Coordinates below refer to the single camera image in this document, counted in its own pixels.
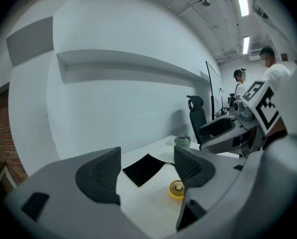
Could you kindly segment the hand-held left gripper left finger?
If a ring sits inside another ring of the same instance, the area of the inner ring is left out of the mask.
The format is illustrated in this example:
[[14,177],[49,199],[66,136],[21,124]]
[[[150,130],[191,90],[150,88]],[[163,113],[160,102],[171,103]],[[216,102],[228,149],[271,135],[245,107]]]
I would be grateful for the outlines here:
[[119,147],[56,161],[16,187],[4,204],[35,239],[145,239],[121,210],[120,171]]

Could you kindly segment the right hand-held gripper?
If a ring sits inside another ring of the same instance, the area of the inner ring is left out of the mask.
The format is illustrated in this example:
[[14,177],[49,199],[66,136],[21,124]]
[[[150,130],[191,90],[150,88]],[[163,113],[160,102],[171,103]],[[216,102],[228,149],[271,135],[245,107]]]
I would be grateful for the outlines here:
[[[233,115],[218,117],[198,129],[200,136],[215,136],[199,149],[213,154],[230,152],[243,156],[261,150],[281,117],[272,100],[274,94],[270,82],[254,81],[233,103]],[[236,119],[243,127],[235,127]]]

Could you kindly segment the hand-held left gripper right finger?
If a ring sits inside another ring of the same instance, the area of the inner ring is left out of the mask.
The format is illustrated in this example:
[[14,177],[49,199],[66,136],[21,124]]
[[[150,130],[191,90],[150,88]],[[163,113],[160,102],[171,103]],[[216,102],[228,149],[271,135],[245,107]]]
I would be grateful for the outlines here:
[[176,230],[209,213],[236,181],[245,162],[245,158],[174,147],[174,166],[185,187]]

